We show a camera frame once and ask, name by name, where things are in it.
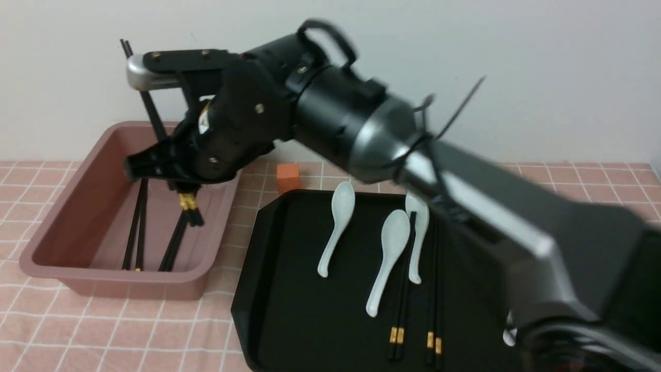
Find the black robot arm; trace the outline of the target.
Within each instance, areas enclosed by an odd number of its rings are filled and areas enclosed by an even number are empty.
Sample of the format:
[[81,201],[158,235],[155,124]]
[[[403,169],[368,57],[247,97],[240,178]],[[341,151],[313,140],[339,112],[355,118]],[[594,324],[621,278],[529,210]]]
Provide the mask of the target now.
[[161,50],[126,61],[141,94],[179,88],[188,105],[172,135],[125,159],[128,179],[173,183],[182,205],[202,184],[233,179],[275,141],[297,141],[365,184],[392,181],[445,217],[453,238],[477,233],[501,265],[515,346],[527,370],[659,371],[659,228],[625,207],[570,200],[442,141],[418,107],[353,70],[357,53],[332,23],[308,19],[243,53]]

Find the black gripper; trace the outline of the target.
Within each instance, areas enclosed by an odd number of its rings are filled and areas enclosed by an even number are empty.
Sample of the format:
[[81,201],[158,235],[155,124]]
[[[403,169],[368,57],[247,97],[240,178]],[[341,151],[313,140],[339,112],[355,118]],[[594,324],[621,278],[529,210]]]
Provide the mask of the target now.
[[220,57],[177,66],[188,102],[170,138],[123,161],[127,179],[211,184],[295,137],[297,57]]

